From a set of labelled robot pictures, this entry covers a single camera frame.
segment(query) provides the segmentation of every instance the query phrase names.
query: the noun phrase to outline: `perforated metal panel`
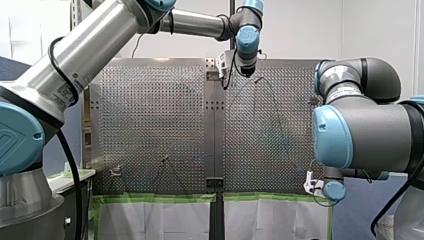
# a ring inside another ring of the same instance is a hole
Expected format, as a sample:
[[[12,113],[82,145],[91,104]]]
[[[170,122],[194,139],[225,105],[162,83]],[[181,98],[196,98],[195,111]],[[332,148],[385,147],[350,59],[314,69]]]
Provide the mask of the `perforated metal panel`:
[[[267,60],[226,95],[225,191],[303,193],[313,160],[311,114],[317,61]],[[316,174],[320,168],[315,167]]]
[[[204,60],[121,59],[99,74],[96,194],[204,191],[204,68]]]
[[[112,61],[90,91],[95,193],[205,192],[211,176],[225,191],[303,193],[316,63],[261,61],[224,94],[205,59]]]

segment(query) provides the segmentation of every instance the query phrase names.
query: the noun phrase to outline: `cable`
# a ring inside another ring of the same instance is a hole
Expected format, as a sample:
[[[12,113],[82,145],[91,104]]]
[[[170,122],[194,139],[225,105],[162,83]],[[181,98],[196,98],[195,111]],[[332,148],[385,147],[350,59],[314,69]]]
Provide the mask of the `cable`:
[[[88,195],[87,195],[87,202],[86,202],[86,215],[85,215],[85,221],[84,221],[84,225],[82,226],[82,233],[81,236],[84,238],[85,234],[88,232],[88,212],[90,211],[90,199],[91,199],[91,194],[92,194],[92,184],[91,181],[89,180],[87,183],[87,190],[88,190]]]
[[[65,135],[62,130],[56,133],[59,138],[60,144],[62,145],[63,151],[65,152],[66,158],[68,159],[69,167],[71,168],[72,178],[75,186],[75,202],[76,202],[76,223],[75,223],[75,239],[81,240],[81,227],[82,227],[82,194],[81,194],[81,182],[78,174],[77,164],[72,156],[71,149],[69,148],[68,142],[66,141]]]
[[[399,104],[407,104],[409,106],[414,107],[417,109],[421,116],[424,117],[424,108],[414,102],[414,101],[403,101]],[[375,216],[374,220],[371,223],[371,232],[374,236],[376,236],[375,233],[375,226],[377,225],[380,218],[393,206],[393,204],[401,197],[405,191],[411,186],[412,182],[415,181],[415,179],[418,177],[418,175],[421,173],[422,169],[424,168],[424,156],[421,158],[420,162],[418,163],[417,167],[414,169],[408,180],[402,185],[402,187],[399,188],[399,190],[393,195],[393,197],[386,203],[386,205],[381,209],[381,211]]]
[[[135,44],[135,47],[134,47],[134,50],[133,50],[133,53],[131,54],[131,58],[134,58],[135,51],[138,48],[138,44],[140,43],[140,39],[141,39],[142,36],[143,36],[143,34],[140,34],[140,36],[138,37],[137,43]]]
[[[317,181],[315,182],[315,184],[314,184],[314,188],[312,189],[312,197],[314,198],[314,201],[318,204],[318,205],[320,205],[321,207],[326,207],[326,208],[330,208],[330,207],[334,207],[334,206],[336,206],[340,201],[335,201],[335,202],[333,202],[331,205],[324,205],[324,204],[322,204],[322,203],[320,203],[318,200],[317,200],[317,198],[316,198],[316,196],[315,196],[315,190],[322,190],[320,187],[316,187],[316,185],[317,185],[317,183],[318,183],[318,181],[319,180],[322,180],[322,177],[323,177],[323,174],[321,174],[321,176],[317,179]]]
[[[59,74],[60,77],[62,77],[62,79],[69,85],[69,88],[71,90],[72,93],[72,97],[74,98],[74,101],[69,105],[70,107],[74,106],[79,99],[79,94],[77,89],[75,88],[74,84],[71,82],[71,80],[65,75],[65,73],[62,71],[62,69],[60,69],[59,64],[56,60],[56,58],[54,57],[54,47],[56,45],[56,43],[60,42],[60,40],[62,40],[63,37],[59,37],[56,38],[55,40],[53,40],[50,43],[49,49],[47,51],[49,59],[50,59],[50,63],[53,66],[53,68],[56,70],[56,72]]]
[[[364,173],[364,175],[366,176],[367,182],[368,182],[369,184],[371,184],[371,183],[372,183],[372,179],[371,179],[370,175],[368,174],[368,172],[367,172],[367,171],[365,171],[365,169],[361,169],[361,171],[362,171],[362,172]]]
[[[235,58],[236,58],[236,52],[237,50],[234,50],[234,54],[233,54],[233,60],[231,60],[231,67],[230,67],[230,73],[228,74],[228,81],[227,84],[224,84],[225,79],[221,79],[221,87],[224,91],[226,91],[228,89],[228,86],[230,86],[230,82],[231,82],[231,76],[233,74],[233,67],[234,67],[234,62],[235,62]]]

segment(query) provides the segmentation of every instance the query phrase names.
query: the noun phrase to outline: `metal bracket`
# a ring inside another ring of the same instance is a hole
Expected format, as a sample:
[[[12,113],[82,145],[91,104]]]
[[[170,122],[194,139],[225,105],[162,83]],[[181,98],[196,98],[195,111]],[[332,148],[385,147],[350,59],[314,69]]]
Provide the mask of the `metal bracket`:
[[[309,98],[308,104],[316,106],[319,104],[319,99],[317,97],[311,97]]]
[[[206,187],[222,188],[224,187],[224,179],[223,178],[206,178]]]
[[[216,67],[216,59],[206,59],[206,81],[220,81],[219,72]]]
[[[121,177],[122,176],[122,166],[118,165],[117,167],[110,169],[110,176],[111,177]]]

